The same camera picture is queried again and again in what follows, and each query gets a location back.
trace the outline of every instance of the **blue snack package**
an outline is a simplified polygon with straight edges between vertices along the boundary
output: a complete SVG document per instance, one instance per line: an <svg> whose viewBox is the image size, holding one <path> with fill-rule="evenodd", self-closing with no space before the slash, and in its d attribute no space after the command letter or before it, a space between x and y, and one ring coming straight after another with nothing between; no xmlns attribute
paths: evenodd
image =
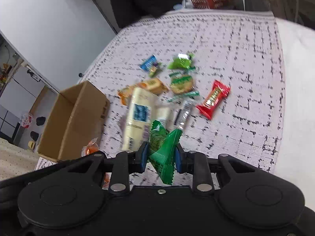
<svg viewBox="0 0 315 236"><path fill-rule="evenodd" d="M145 71L149 71L152 64L157 62L157 59L154 55L150 56L143 64L140 65L140 67L145 70Z"/></svg>

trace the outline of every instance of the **tiled wall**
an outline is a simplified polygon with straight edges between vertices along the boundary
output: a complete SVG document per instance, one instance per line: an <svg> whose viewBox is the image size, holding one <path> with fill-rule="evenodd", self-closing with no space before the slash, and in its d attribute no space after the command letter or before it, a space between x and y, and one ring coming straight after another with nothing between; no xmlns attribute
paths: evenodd
<svg viewBox="0 0 315 236"><path fill-rule="evenodd" d="M0 131L12 138L18 124L18 117L0 105Z"/></svg>

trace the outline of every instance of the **tablecloth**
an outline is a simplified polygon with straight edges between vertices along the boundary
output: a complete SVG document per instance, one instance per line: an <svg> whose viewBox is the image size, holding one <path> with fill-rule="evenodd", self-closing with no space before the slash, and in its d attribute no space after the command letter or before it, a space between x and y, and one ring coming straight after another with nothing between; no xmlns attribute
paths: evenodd
<svg viewBox="0 0 315 236"><path fill-rule="evenodd" d="M174 55L187 51L195 54L199 102L215 79L229 85L231 92L212 120L193 109L180 140L184 150L200 151L211 158L227 153L273 173L282 135L285 84L280 37L270 13L172 11L121 30L82 79L93 83L111 101L100 149L108 157L120 151L118 121L127 107L120 104L117 90L148 78L139 64L152 54L168 64ZM166 85L170 72L158 75ZM161 103L171 96L171 92L162 94ZM174 104L168 125L180 106L180 102ZM143 174L130 175L130 183L163 184L151 164ZM191 175L175 173L173 185L191 183Z"/></svg>

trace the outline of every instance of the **green snack wrapper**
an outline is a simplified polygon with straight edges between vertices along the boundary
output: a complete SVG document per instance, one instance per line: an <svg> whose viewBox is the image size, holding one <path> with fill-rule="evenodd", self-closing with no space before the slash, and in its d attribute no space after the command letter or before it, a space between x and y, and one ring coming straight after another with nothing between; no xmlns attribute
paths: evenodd
<svg viewBox="0 0 315 236"><path fill-rule="evenodd" d="M170 98L168 100L168 102L173 102L173 101L175 101L176 99L179 99L179 98L198 97L199 95L200 95L199 91L191 91L191 92L187 92L187 93L184 93L184 94L176 95L176 96Z"/></svg>
<svg viewBox="0 0 315 236"><path fill-rule="evenodd" d="M178 54L168 66L168 69L189 69L192 64L192 53Z"/></svg>
<svg viewBox="0 0 315 236"><path fill-rule="evenodd" d="M172 184L175 166L175 148L183 131L175 129L171 133L155 120L149 139L149 161L164 184Z"/></svg>

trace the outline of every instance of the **floor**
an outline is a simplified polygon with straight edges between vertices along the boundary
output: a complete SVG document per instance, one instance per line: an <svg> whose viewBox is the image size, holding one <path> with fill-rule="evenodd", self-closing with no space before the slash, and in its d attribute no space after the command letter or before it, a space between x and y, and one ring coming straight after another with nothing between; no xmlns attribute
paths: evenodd
<svg viewBox="0 0 315 236"><path fill-rule="evenodd" d="M22 133L21 139L18 143L19 147L21 147L23 149L30 149L28 146L28 142L33 140L31 138L31 135L30 135L31 131L35 131L39 134L39 138L38 138L36 144L39 142L40 135L44 131L45 124L42 126L37 126L36 125L36 118L41 117L41 116L46 117L46 122L47 122L47 118L48 118L50 111L51 111L51 109L55 103L56 97L57 97L57 94L51 90L48 90L45 93L43 99L40 101L39 105L37 106L35 113L33 114L34 120L33 120L32 124L30 125L30 127L28 129L24 129L24 131Z"/></svg>

